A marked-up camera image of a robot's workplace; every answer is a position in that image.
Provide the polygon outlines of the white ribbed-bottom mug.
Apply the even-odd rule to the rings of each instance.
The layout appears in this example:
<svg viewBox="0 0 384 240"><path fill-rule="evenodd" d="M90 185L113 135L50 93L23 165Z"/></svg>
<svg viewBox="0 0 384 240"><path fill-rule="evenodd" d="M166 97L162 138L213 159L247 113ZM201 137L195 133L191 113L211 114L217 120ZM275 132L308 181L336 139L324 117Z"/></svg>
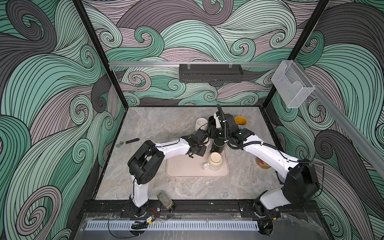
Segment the white ribbed-bottom mug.
<svg viewBox="0 0 384 240"><path fill-rule="evenodd" d="M195 131L203 130L206 131L208 128L208 120L205 118L198 118L195 123Z"/></svg>

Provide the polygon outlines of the blue mug yellow inside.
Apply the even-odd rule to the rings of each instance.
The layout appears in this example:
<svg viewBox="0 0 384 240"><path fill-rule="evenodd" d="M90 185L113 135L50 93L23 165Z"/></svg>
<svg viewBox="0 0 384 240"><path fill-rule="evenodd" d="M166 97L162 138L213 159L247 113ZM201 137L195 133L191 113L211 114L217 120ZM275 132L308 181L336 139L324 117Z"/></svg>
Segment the blue mug yellow inside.
<svg viewBox="0 0 384 240"><path fill-rule="evenodd" d="M241 130L241 129L244 129L247 125L247 119L242 117L242 116L237 116L235 117L235 122L236 124L238 125L238 128Z"/></svg>

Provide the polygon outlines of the cream speckled mug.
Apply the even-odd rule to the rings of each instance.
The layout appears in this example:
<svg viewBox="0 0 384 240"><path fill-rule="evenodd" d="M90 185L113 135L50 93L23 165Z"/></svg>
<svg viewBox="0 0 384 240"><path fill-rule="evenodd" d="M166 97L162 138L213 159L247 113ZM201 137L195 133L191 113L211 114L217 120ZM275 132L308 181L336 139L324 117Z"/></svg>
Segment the cream speckled mug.
<svg viewBox="0 0 384 240"><path fill-rule="evenodd" d="M218 171L223 165L223 158L220 153L212 152L208 156L208 160L203 164L203 170Z"/></svg>

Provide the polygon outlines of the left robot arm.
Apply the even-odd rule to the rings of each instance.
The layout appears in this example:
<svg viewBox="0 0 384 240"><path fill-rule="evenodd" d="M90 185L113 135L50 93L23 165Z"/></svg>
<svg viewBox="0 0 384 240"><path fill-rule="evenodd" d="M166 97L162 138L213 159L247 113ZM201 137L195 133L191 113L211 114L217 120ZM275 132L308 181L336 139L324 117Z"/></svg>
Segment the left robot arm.
<svg viewBox="0 0 384 240"><path fill-rule="evenodd" d="M133 193L130 196L131 211L136 217L143 216L149 204L149 182L155 177L164 160L177 156L194 155L202 157L208 133L197 130L195 133L182 136L176 141L155 144L151 140L145 141L135 154L129 159L128 167L133 180Z"/></svg>

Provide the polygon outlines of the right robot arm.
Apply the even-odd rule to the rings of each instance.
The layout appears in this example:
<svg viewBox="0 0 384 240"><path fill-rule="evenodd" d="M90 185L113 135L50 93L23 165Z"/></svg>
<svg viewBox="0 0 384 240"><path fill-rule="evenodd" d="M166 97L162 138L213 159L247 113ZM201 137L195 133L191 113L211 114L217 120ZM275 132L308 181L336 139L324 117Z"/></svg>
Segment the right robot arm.
<svg viewBox="0 0 384 240"><path fill-rule="evenodd" d="M230 114L216 112L209 117L208 134L232 150L243 150L256 156L277 172L283 186L265 191L254 200L254 210L258 216L265 216L286 205L302 207L320 189L312 162L289 156L263 141L254 132L240 129Z"/></svg>

